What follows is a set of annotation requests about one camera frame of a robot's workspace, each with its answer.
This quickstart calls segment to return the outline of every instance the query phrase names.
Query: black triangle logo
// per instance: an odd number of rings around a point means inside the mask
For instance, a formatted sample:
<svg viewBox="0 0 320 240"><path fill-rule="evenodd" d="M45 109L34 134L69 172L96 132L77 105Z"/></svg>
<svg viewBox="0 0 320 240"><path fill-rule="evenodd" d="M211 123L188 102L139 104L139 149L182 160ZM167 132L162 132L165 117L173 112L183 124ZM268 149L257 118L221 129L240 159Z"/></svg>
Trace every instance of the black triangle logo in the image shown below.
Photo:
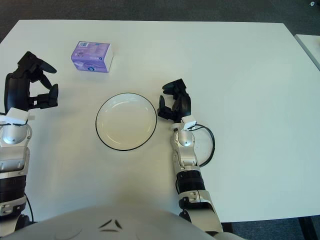
<svg viewBox="0 0 320 240"><path fill-rule="evenodd" d="M98 229L104 228L105 226L107 226L108 224L110 224L113 220L110 219L109 221L107 221L106 223L102 224ZM118 233L120 230L122 230L122 226L120 225L119 221L116 219L114 220L114 224L116 225L117 229L101 229L100 232L113 232L113 233Z"/></svg>

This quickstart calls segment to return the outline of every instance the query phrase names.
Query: purple box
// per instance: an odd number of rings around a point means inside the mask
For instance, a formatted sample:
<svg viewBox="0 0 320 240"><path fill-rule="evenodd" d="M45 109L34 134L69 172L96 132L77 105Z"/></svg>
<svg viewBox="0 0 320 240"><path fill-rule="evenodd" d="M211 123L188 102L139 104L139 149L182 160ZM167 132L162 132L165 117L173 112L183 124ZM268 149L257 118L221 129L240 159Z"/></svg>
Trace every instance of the purple box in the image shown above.
<svg viewBox="0 0 320 240"><path fill-rule="evenodd" d="M79 41L71 60L78 70L108 73L113 57L110 43Z"/></svg>

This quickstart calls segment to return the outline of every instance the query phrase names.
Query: white plate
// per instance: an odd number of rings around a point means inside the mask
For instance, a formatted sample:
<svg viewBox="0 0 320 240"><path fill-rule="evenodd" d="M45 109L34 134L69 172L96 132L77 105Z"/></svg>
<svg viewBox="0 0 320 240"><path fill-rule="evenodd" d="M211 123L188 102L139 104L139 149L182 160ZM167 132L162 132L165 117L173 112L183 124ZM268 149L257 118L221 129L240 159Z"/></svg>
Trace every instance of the white plate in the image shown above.
<svg viewBox="0 0 320 240"><path fill-rule="evenodd" d="M151 138L157 125L154 106L143 96L121 93L100 108L95 128L101 141L120 151L140 147Z"/></svg>

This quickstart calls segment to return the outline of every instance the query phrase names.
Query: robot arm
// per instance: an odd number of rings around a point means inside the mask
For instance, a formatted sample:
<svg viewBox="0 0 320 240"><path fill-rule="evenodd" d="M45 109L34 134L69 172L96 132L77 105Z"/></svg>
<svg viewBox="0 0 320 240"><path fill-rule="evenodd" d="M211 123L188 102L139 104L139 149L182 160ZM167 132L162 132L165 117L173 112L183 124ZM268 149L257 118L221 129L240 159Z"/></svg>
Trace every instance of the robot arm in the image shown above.
<svg viewBox="0 0 320 240"><path fill-rule="evenodd" d="M171 126L171 145L176 174L175 186L182 209L179 216L210 235L223 232L210 194L205 188L194 151L195 137L190 130L197 122L191 115L191 100L186 93L186 86L183 80L179 79L163 86L163 90L163 93L173 95L176 100L171 110L165 106L163 96L160 96L158 115L175 122Z"/></svg>
<svg viewBox="0 0 320 240"><path fill-rule="evenodd" d="M5 114L0 116L0 237L29 224L29 217L21 215L27 202L25 186L30 156L27 146L32 137L28 111L58 105L58 85L52 86L43 71L56 72L28 51L18 62L17 70L5 79ZM38 80L49 93L30 97L30 83Z"/></svg>

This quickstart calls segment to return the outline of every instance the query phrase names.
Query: gray carpet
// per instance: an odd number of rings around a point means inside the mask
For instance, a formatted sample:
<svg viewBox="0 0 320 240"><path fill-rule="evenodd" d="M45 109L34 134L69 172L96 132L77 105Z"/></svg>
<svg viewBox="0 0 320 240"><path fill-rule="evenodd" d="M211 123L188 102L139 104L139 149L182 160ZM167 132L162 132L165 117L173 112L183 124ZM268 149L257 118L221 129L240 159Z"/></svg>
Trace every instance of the gray carpet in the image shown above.
<svg viewBox="0 0 320 240"><path fill-rule="evenodd" d="M284 23L320 35L320 6L308 0L0 0L0 42L20 19L232 21ZM312 217L320 236L320 216ZM303 240L297 218L233 223L252 240Z"/></svg>

